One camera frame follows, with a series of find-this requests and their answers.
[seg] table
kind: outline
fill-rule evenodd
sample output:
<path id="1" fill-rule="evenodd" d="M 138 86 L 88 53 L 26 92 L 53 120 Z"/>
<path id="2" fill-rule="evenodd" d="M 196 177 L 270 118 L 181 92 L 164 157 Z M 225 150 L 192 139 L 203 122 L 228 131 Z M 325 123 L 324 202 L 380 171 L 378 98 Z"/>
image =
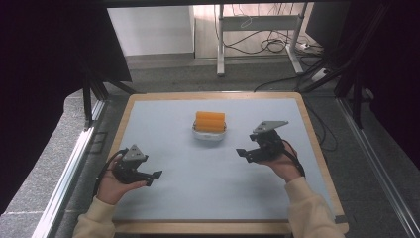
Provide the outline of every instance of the table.
<path id="1" fill-rule="evenodd" d="M 210 93 L 150 93 L 150 94 L 136 94 L 132 95 L 129 99 L 124 115 L 119 125 L 118 132 L 114 139 L 110 155 L 117 152 L 124 141 L 125 131 L 129 125 L 130 115 L 138 101 L 144 102 L 174 102 L 182 100 L 248 100 L 254 99 L 268 100 L 268 99 L 292 99 L 296 102 L 298 111 L 304 124 L 309 138 L 310 146 L 313 149 L 313 154 L 316 163 L 319 166 L 319 171 L 324 180 L 325 187 L 328 195 L 331 198 L 331 206 L 333 213 L 336 214 L 336 222 L 340 229 L 345 233 L 349 230 L 349 225 L 345 221 L 345 214 L 341 206 L 338 195 L 335 191 L 334 184 L 331 180 L 328 168 L 325 164 L 321 149 L 317 143 L 314 130 L 312 128 L 308 113 L 305 109 L 303 100 L 298 93 L 294 92 L 261 92 L 261 93 L 248 93 L 248 92 L 210 92 Z M 143 234 L 157 234 L 157 233 L 170 233 L 170 234 L 286 234 L 290 233 L 287 221 L 282 220 L 233 220 L 231 222 L 209 220 L 209 221 L 191 221 L 191 220 L 114 220 L 118 232 L 125 233 L 143 233 Z"/>

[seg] person's left hand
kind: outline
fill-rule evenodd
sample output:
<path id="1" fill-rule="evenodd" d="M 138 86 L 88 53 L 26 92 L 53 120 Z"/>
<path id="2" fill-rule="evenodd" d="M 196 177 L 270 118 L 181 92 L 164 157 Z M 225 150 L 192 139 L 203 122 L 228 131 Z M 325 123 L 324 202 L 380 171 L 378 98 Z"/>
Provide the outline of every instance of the person's left hand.
<path id="1" fill-rule="evenodd" d="M 114 169 L 117 161 L 122 158 L 123 157 L 121 155 L 118 155 L 109 164 L 108 170 L 105 172 L 105 175 L 99 184 L 98 193 L 96 194 L 96 198 L 110 205 L 117 204 L 121 197 L 123 197 L 123 195 L 128 191 L 146 186 L 147 184 L 146 181 L 136 181 L 130 184 L 123 184 L 114 177 L 112 170 Z"/>

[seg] person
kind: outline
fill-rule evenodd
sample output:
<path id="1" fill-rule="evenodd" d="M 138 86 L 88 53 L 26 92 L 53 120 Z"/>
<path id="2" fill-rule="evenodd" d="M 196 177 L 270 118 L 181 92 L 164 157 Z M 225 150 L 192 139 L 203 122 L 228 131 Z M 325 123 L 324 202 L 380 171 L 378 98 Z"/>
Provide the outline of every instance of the person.
<path id="1" fill-rule="evenodd" d="M 286 141 L 283 144 L 297 158 L 297 152 L 290 144 Z M 79 216 L 73 237 L 113 237 L 115 226 L 112 215 L 115 205 L 126 192 L 146 185 L 144 181 L 131 184 L 118 182 L 111 172 L 114 164 L 110 163 L 88 211 Z M 259 164 L 272 168 L 286 182 L 285 190 L 290 199 L 288 220 L 295 238 L 345 237 L 335 224 L 325 199 L 311 190 L 305 177 L 285 154 Z"/>

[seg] gray carpet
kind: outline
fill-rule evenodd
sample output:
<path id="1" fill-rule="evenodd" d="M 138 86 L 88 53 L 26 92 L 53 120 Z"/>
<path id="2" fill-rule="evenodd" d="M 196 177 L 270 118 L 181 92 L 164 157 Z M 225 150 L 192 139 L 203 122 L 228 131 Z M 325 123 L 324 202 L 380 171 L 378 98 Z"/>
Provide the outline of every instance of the gray carpet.
<path id="1" fill-rule="evenodd" d="M 270 63 L 227 63 L 226 76 L 216 76 L 216 66 L 178 66 L 132 69 L 134 82 L 127 83 L 139 91 L 252 91 L 267 81 L 293 76 L 291 64 L 286 60 Z M 262 90 L 289 91 L 295 80 L 282 81 Z M 86 211 L 90 204 L 94 179 L 105 163 L 115 137 L 128 95 L 107 84 L 111 93 L 106 108 L 99 120 L 99 127 L 90 143 L 90 153 L 83 158 L 69 196 L 60 210 L 51 237 L 70 237 L 76 217 Z M 316 91 L 305 94 L 304 99 L 331 129 L 321 144 L 337 193 L 345 210 L 350 231 L 346 237 L 407 237 L 392 206 L 372 172 L 366 156 L 356 141 L 353 132 L 332 94 L 334 82 Z M 83 126 L 81 94 L 78 92 L 66 100 L 65 112 L 37 168 L 0 218 L 0 237 L 30 237 L 48 203 L 56 181 L 69 158 L 72 147 Z M 324 137 L 322 123 L 310 113 L 311 121 L 320 140 Z M 420 180 L 417 169 L 399 149 L 392 138 L 363 107 L 363 123 L 369 139 L 387 171 L 400 190 L 417 220 L 420 217 Z M 117 237 L 138 237 L 117 234 Z M 180 237 L 154 236 L 142 237 Z"/>

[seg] white metal stand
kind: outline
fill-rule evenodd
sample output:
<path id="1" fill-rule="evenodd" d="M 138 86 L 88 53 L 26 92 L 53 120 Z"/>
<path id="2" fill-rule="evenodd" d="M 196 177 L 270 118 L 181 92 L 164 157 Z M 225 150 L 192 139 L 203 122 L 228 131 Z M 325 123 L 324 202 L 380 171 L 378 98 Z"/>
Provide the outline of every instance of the white metal stand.
<path id="1" fill-rule="evenodd" d="M 223 17 L 224 5 L 221 4 L 219 9 L 219 47 L 217 54 L 217 75 L 225 75 L 223 32 L 271 30 L 293 30 L 293 38 L 290 44 L 286 45 L 286 50 L 296 74 L 303 73 L 302 67 L 299 63 L 299 60 L 296 57 L 296 52 L 294 49 L 296 46 L 297 38 L 299 37 L 303 19 L 305 18 L 305 11 L 307 5 L 308 3 L 305 2 L 302 11 L 299 13 L 299 15 L 257 16 L 253 18 L 252 24 L 248 25 L 247 27 L 242 27 L 242 23 L 247 21 L 250 17 Z"/>

